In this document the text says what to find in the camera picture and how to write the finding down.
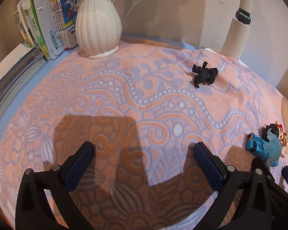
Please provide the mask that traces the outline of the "upright books stack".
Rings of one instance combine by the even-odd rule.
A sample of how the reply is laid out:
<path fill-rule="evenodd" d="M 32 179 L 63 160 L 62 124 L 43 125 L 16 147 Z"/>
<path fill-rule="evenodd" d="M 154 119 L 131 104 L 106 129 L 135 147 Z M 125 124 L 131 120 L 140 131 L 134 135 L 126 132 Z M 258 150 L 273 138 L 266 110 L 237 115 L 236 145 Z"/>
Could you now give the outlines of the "upright books stack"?
<path fill-rule="evenodd" d="M 75 23 L 79 0 L 19 0 L 15 20 L 29 46 L 55 60 L 78 45 Z"/>

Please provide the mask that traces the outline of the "black dragon figurine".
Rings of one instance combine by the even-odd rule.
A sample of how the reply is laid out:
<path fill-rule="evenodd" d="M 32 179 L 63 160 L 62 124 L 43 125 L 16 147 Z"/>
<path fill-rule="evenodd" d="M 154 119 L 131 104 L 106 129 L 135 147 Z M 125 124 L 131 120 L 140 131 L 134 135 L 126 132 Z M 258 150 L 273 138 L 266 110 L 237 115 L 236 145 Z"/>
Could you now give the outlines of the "black dragon figurine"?
<path fill-rule="evenodd" d="M 197 74 L 194 77 L 193 84 L 196 88 L 200 88 L 200 84 L 212 85 L 215 82 L 215 79 L 218 75 L 218 68 L 207 68 L 208 63 L 203 62 L 202 66 L 193 65 L 192 72 Z"/>

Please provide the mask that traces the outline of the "black-haired red anime figurine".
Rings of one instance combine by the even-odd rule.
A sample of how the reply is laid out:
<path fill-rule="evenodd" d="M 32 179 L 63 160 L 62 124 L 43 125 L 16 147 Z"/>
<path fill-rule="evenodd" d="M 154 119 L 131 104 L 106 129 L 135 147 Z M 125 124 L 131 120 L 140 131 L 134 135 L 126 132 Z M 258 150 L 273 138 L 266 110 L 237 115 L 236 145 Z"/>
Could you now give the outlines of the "black-haired red anime figurine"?
<path fill-rule="evenodd" d="M 276 135 L 282 144 L 281 157 L 285 158 L 287 156 L 287 134 L 284 132 L 282 124 L 276 121 L 274 124 L 266 125 L 262 128 L 261 137 L 265 142 L 269 142 L 268 131 Z"/>

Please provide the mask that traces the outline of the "white lamp pole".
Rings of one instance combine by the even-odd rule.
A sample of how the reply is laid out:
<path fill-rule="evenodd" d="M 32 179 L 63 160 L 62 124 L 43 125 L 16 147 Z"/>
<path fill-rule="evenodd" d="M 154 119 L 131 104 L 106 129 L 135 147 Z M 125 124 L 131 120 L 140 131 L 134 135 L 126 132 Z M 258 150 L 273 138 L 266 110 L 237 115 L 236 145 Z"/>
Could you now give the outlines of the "white lamp pole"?
<path fill-rule="evenodd" d="M 253 0 L 240 0 L 239 9 L 232 19 L 225 42 L 220 54 L 240 60 L 246 46 L 251 23 L 251 9 Z"/>

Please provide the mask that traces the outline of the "flat magazines pile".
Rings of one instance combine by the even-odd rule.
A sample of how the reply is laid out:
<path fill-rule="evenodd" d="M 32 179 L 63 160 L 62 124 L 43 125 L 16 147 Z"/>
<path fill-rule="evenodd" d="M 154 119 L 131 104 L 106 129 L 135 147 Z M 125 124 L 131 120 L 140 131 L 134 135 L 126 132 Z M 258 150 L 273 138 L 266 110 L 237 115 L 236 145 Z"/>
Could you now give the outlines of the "flat magazines pile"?
<path fill-rule="evenodd" d="M 38 47 L 19 44 L 0 62 L 0 119 L 22 87 L 45 65 Z"/>

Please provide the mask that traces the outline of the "white ribbed vase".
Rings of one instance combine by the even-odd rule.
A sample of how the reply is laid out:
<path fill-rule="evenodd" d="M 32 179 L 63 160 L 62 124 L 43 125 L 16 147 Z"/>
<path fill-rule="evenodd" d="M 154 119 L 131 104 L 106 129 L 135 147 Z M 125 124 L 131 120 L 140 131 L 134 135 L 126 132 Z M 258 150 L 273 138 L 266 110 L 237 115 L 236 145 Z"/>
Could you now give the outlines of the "white ribbed vase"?
<path fill-rule="evenodd" d="M 83 0 L 76 19 L 76 39 L 89 59 L 101 59 L 116 53 L 122 24 L 109 0 Z"/>

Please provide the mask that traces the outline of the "pink patterned tablecloth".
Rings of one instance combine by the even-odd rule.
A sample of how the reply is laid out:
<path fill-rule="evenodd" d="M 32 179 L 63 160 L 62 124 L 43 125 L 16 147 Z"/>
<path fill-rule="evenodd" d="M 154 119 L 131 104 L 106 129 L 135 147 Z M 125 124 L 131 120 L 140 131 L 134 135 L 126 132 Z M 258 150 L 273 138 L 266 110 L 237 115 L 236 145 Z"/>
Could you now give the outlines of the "pink patterned tablecloth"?
<path fill-rule="evenodd" d="M 193 84 L 193 65 L 218 68 Z M 0 208 L 15 225 L 24 171 L 62 164 L 85 142 L 96 148 L 71 198 L 95 229 L 192 229 L 216 198 L 191 145 L 248 171 L 250 132 L 278 121 L 283 95 L 254 71 L 207 50 L 125 39 L 113 56 L 65 52 L 0 130 Z M 288 154 L 272 173 L 280 186 Z"/>

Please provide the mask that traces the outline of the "translucent teal wave figure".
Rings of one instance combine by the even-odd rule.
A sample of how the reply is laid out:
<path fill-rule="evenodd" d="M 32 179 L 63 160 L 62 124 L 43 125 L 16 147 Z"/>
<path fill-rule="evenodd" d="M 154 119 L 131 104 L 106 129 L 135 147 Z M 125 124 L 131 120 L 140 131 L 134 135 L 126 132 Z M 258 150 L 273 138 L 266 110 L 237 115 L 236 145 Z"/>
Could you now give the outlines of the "translucent teal wave figure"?
<path fill-rule="evenodd" d="M 263 153 L 267 155 L 265 163 L 269 167 L 276 167 L 281 156 L 282 143 L 271 128 L 268 128 L 265 132 L 266 137 L 263 144 Z"/>

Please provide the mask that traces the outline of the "blue lighter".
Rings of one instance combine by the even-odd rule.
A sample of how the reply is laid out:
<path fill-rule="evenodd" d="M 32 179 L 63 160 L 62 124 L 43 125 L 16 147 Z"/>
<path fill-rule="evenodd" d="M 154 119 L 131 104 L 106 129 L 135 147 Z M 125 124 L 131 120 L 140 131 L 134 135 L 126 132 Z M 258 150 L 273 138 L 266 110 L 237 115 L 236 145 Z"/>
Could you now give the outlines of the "blue lighter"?
<path fill-rule="evenodd" d="M 255 157 L 267 158 L 267 155 L 263 152 L 264 143 L 265 141 L 261 137 L 251 132 L 247 135 L 244 148 L 246 151 L 252 153 Z"/>

